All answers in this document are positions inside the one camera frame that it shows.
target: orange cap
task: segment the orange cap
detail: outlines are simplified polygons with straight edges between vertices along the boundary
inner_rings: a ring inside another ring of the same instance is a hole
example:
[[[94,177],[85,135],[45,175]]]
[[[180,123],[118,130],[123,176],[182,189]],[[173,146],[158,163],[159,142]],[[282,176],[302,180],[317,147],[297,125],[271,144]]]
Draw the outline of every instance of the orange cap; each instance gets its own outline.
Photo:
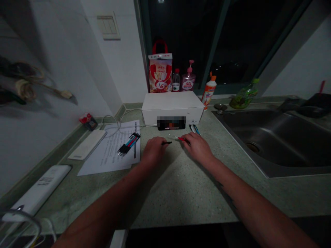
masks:
[[[213,76],[212,74],[211,74],[211,72],[210,72],[210,77],[211,77],[211,80],[210,81],[215,81],[216,80],[216,76]]]

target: hand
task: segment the hand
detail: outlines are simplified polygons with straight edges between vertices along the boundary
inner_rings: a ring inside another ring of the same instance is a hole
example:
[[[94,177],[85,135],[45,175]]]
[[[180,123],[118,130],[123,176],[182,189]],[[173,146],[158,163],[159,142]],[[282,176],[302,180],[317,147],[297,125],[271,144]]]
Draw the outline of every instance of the hand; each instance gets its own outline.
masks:
[[[189,134],[183,135],[181,138],[187,139],[191,143],[191,146],[189,146],[187,142],[183,141],[185,148],[199,163],[203,164],[206,160],[214,158],[207,141],[199,134],[190,132]]]
[[[157,165],[164,156],[166,148],[169,145],[162,145],[163,142],[167,142],[167,140],[162,137],[154,137],[148,140],[140,163],[150,166]]]

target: speckled countertop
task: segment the speckled countertop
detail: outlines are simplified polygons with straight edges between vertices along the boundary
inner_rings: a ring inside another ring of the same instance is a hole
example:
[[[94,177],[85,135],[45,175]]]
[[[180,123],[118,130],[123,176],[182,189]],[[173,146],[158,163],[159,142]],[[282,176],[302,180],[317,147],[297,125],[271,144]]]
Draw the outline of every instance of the speckled countertop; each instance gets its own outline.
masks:
[[[264,109],[266,105],[251,104],[248,109]],[[198,128],[218,159],[289,217],[331,214],[331,175],[265,178],[211,110],[212,107],[204,112]],[[136,119],[142,121],[140,111],[126,114],[123,121]],[[188,132],[190,129],[187,126],[185,130],[173,131],[173,134],[181,136]],[[141,152],[147,140],[154,136],[171,140],[167,131],[144,127],[141,130]],[[148,228],[238,221],[216,184],[187,155],[179,142],[172,141],[162,164],[138,189],[121,227]],[[122,170],[77,176],[82,162],[65,158],[59,164],[72,164],[73,168],[37,214],[38,218],[50,218],[57,233],[62,233],[92,202],[129,172]]]

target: sink drain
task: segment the sink drain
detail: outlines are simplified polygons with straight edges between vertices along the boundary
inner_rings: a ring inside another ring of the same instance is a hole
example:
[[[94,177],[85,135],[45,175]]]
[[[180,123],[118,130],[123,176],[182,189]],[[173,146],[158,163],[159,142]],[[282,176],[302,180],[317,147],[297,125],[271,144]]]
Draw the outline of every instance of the sink drain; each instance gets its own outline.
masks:
[[[258,148],[258,146],[256,144],[252,143],[252,142],[245,142],[245,144],[247,145],[247,147],[251,151],[253,151],[255,153],[258,153],[260,151],[260,149]]]

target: white cardboard box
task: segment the white cardboard box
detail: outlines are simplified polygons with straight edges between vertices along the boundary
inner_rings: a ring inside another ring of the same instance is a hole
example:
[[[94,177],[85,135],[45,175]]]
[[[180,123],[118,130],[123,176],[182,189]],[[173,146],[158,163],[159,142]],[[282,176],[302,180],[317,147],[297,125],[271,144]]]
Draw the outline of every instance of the white cardboard box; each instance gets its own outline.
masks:
[[[186,124],[198,124],[204,105],[193,91],[146,94],[142,115],[146,125],[157,125],[158,116],[185,116]]]

